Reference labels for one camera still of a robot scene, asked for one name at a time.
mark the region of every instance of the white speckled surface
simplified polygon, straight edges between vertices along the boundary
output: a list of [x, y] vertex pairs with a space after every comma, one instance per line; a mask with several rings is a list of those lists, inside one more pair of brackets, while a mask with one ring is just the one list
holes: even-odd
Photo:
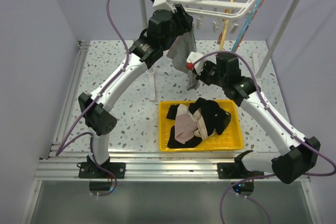
[[[234, 41], [227, 41], [224, 48], [230, 50]], [[197, 41], [197, 50], [207, 53], [218, 49], [214, 41]], [[252, 53], [259, 54], [262, 61], [267, 52], [265, 41], [243, 41], [238, 49], [252, 66]], [[121, 63], [124, 58], [124, 47], [119, 41], [91, 41], [85, 67], [83, 69], [78, 95], [89, 93], [99, 86]], [[249, 76], [245, 66], [240, 63], [243, 75]], [[216, 86], [201, 84], [198, 90], [186, 90], [186, 74], [175, 70], [171, 60], [162, 57], [155, 65], [156, 102], [148, 100], [148, 79], [146, 74], [137, 78], [116, 102], [112, 114], [118, 119], [114, 130], [110, 133], [110, 149], [112, 152], [159, 152], [158, 143], [158, 104], [160, 101], [225, 99], [224, 92]], [[261, 82], [263, 92], [275, 108], [288, 118], [284, 101], [281, 96], [275, 72], [270, 62]], [[75, 102], [70, 122], [80, 114], [78, 102]], [[245, 147], [241, 151], [253, 149], [258, 152], [276, 152], [277, 149], [265, 131], [242, 109], [238, 108], [240, 127]], [[83, 120], [72, 133], [77, 135], [87, 131]], [[87, 152], [89, 138], [78, 139], [67, 151]]]

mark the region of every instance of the pile of clothes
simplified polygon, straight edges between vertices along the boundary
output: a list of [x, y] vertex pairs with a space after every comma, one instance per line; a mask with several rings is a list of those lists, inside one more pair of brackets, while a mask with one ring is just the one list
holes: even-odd
[[167, 146], [194, 148], [215, 133], [221, 135], [230, 123], [231, 114], [217, 102], [199, 98], [189, 108], [184, 104], [170, 106], [167, 119], [175, 120]]

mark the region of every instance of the yellow hanger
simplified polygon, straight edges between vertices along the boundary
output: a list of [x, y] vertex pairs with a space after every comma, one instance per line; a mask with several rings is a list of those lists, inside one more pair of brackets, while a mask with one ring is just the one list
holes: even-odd
[[[231, 13], [231, 10], [225, 10], [226, 13]], [[224, 29], [222, 31], [222, 36], [220, 38], [220, 44], [219, 44], [219, 50], [222, 51], [223, 50], [223, 45], [224, 45], [224, 41], [225, 41], [225, 38], [226, 38], [226, 34], [227, 34], [227, 30], [228, 30], [228, 27], [229, 27], [229, 23], [230, 23], [230, 20], [225, 20], [225, 24], [224, 24]]]

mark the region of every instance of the black cloth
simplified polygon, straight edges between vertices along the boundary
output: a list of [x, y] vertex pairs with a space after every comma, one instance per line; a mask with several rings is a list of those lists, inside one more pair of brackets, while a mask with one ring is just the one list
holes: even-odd
[[[178, 105], [171, 105], [167, 113], [167, 119], [175, 120]], [[194, 114], [196, 110], [200, 110], [203, 117], [207, 135], [210, 136], [216, 130], [218, 135], [221, 135], [231, 121], [231, 114], [223, 110], [217, 102], [198, 98], [195, 103], [189, 105], [189, 112]], [[185, 144], [178, 142], [175, 139], [175, 127], [171, 128], [170, 138], [167, 146], [169, 148], [194, 148], [202, 142], [201, 137], [193, 137]]]

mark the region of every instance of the yellow bin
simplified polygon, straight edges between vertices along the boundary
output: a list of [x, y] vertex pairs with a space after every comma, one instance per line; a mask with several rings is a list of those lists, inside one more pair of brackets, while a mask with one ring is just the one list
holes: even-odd
[[159, 104], [159, 145], [161, 152], [210, 152], [210, 151], [234, 151], [244, 147], [242, 132], [240, 130], [236, 104], [231, 100], [217, 100], [219, 106], [231, 114], [231, 121], [222, 135], [213, 135], [201, 142], [195, 148], [167, 147], [170, 129], [175, 124], [175, 120], [167, 119], [167, 113], [171, 105], [185, 104], [189, 106], [195, 101], [166, 101]]

